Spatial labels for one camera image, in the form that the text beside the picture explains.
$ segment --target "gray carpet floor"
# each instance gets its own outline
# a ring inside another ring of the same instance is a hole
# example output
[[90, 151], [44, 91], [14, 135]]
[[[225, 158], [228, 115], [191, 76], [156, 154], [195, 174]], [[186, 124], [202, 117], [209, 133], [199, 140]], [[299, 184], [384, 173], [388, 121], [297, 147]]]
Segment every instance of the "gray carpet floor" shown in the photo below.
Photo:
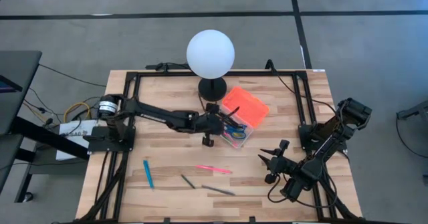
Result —
[[[300, 11], [427, 10], [428, 0], [298, 0]], [[292, 11], [291, 0], [0, 0], [0, 15]], [[353, 97], [373, 109], [367, 128], [348, 142], [351, 169], [367, 219], [426, 223], [428, 160], [409, 152], [395, 113], [428, 100], [428, 15], [302, 17], [312, 67], [325, 69], [334, 101]], [[234, 68], [304, 68], [295, 19], [204, 17], [174, 19], [0, 20], [1, 50], [40, 50], [41, 64], [105, 84], [110, 70], [185, 62], [198, 31], [218, 29], [235, 46]], [[31, 87], [56, 112], [100, 96], [85, 85], [40, 68]], [[27, 100], [38, 103], [33, 93]], [[37, 123], [31, 112], [20, 116]], [[415, 151], [428, 155], [426, 124], [399, 122]], [[25, 141], [31, 149], [34, 143]], [[64, 173], [70, 166], [64, 166]], [[13, 167], [0, 195], [0, 222], [51, 223], [74, 218], [84, 173], [35, 176], [30, 203], [13, 203], [25, 167]]]

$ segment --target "lamp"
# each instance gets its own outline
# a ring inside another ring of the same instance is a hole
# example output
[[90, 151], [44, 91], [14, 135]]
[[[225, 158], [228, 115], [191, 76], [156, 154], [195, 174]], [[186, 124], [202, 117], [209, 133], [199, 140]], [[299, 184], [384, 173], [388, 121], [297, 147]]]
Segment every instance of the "lamp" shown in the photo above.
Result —
[[226, 95], [226, 81], [222, 78], [235, 60], [232, 41], [217, 30], [204, 30], [193, 36], [187, 46], [187, 63], [202, 77], [198, 90], [207, 101], [218, 101]]

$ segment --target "wooden table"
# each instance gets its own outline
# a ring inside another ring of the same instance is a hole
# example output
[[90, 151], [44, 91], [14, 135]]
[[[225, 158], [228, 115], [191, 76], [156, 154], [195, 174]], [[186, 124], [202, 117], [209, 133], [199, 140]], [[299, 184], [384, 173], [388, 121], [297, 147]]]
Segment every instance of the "wooden table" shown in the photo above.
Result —
[[[106, 94], [122, 93], [125, 75], [126, 71], [111, 71]], [[257, 154], [262, 154], [261, 148], [277, 148], [281, 139], [290, 141], [285, 156], [294, 161], [305, 157], [298, 138], [297, 126], [300, 121], [295, 95], [275, 76], [224, 78], [228, 90], [241, 86], [270, 107], [270, 113], [263, 123], [243, 148], [234, 149], [218, 136], [214, 137], [215, 146], [208, 148], [201, 144], [202, 134], [177, 133], [164, 124], [137, 118], [136, 140], [128, 160], [120, 222], [163, 221], [164, 217], [170, 217], [171, 221], [248, 221], [249, 216], [255, 216], [257, 221], [316, 220], [313, 208], [289, 201], [278, 204], [268, 201], [266, 195], [272, 186], [264, 183], [268, 172], [257, 157]], [[282, 79], [292, 88], [291, 77], [284, 76]], [[141, 102], [167, 110], [196, 110], [202, 113], [197, 97], [199, 80], [198, 77], [142, 78], [139, 98]], [[325, 72], [308, 70], [308, 81], [313, 99], [334, 105]], [[300, 84], [300, 88], [304, 93], [303, 84]], [[327, 106], [314, 103], [314, 107], [319, 122], [325, 122], [333, 115]], [[86, 214], [94, 204], [103, 158], [102, 152], [90, 157], [76, 218]], [[142, 163], [144, 159], [149, 161], [154, 190], [149, 188], [146, 179]], [[227, 175], [197, 169], [195, 165], [198, 164], [228, 169], [233, 173]], [[335, 154], [327, 162], [327, 166], [343, 203], [355, 215], [361, 216], [348, 161]], [[104, 171], [101, 191], [107, 169], [108, 165]], [[180, 174], [187, 176], [197, 189], [189, 187]], [[201, 189], [201, 185], [229, 190], [236, 196]], [[282, 180], [272, 193], [273, 199], [282, 198], [279, 189], [284, 185]], [[115, 193], [114, 190], [107, 217], [112, 216]], [[322, 190], [321, 197], [323, 204], [326, 204]], [[312, 192], [303, 191], [299, 200], [314, 204]]]

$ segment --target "black lamp base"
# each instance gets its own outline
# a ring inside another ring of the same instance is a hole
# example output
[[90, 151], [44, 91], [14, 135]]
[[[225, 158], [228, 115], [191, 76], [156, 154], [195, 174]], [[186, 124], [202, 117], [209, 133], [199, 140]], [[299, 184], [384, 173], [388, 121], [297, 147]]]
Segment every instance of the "black lamp base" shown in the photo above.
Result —
[[223, 78], [202, 79], [198, 85], [201, 97], [210, 102], [221, 100], [226, 95], [227, 85]]

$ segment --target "gray pencil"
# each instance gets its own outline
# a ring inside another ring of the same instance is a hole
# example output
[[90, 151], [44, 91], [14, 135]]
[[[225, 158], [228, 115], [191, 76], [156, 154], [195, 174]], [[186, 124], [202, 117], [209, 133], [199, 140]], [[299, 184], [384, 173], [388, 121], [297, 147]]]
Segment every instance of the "gray pencil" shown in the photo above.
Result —
[[212, 190], [212, 191], [218, 191], [218, 192], [226, 194], [226, 195], [235, 195], [235, 193], [232, 193], [230, 191], [224, 191], [224, 190], [220, 190], [220, 189], [217, 189], [217, 188], [214, 188], [214, 187], [207, 187], [205, 185], [201, 185], [201, 187], [205, 188], [205, 189]]
[[187, 182], [187, 184], [189, 184], [193, 189], [196, 189], [195, 186], [192, 184], [192, 182], [190, 182], [188, 180], [188, 178], [186, 178], [184, 175], [181, 175], [181, 177]]

